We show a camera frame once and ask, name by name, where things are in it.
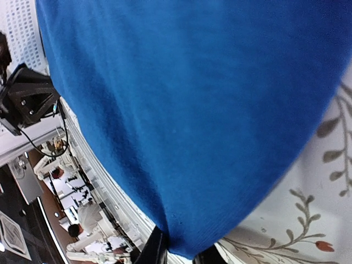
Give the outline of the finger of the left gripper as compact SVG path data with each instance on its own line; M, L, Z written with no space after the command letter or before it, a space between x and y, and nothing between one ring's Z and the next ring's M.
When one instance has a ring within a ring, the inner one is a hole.
M19 113L19 125L26 128L38 123L60 98L52 79L19 64L7 81L7 95Z

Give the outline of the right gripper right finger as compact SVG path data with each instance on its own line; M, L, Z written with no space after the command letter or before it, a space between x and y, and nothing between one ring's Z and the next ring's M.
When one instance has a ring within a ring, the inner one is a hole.
M227 264L225 259L220 255L219 251L212 245L207 250L199 253L192 260L193 264Z

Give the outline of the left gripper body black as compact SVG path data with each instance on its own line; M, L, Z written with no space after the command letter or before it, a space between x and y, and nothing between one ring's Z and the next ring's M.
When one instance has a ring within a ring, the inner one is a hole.
M11 73L7 78L7 68L12 62L6 35L1 32L1 124L13 135L20 136L19 125L22 117L15 107L15 103L10 99L9 91L14 84L14 78L18 74L19 68Z

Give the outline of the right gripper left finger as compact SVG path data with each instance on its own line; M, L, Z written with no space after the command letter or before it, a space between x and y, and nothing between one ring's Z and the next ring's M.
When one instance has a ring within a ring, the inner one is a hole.
M138 257L132 257L133 264L167 264L168 236L155 226Z

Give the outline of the blue printed t-shirt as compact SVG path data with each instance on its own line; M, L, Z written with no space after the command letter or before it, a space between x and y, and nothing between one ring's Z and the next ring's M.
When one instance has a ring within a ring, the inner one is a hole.
M272 190L351 58L351 1L37 1L106 171L192 259Z

